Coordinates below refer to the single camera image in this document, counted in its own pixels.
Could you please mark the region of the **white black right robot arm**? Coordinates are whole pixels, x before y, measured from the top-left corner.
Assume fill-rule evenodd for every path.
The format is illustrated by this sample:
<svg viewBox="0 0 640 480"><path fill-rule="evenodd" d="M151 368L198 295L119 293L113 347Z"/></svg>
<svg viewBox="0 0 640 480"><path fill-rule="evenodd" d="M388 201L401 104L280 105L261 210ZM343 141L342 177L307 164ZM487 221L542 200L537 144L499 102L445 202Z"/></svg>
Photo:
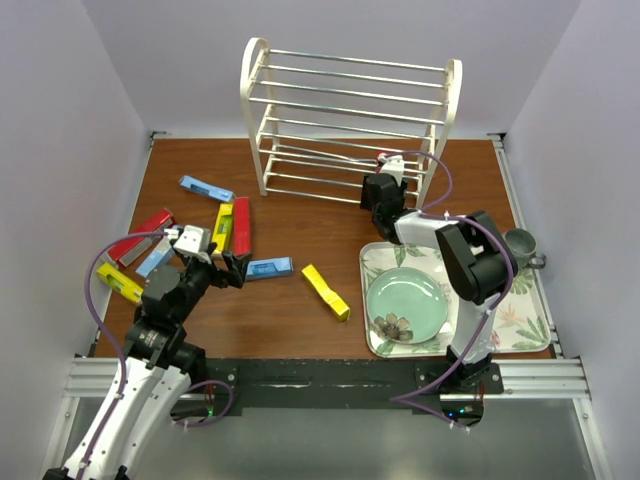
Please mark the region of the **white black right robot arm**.
<svg viewBox="0 0 640 480"><path fill-rule="evenodd" d="M360 207L372 214L383 239L395 245L440 251L459 307L445 371L420 389L395 397L395 402L406 402L445 382L459 393L469 392L480 382L493 357L491 335L497 307L509 293L518 271L516 260L487 212L429 215L405 206L405 189L388 173L368 175L363 181Z"/></svg>

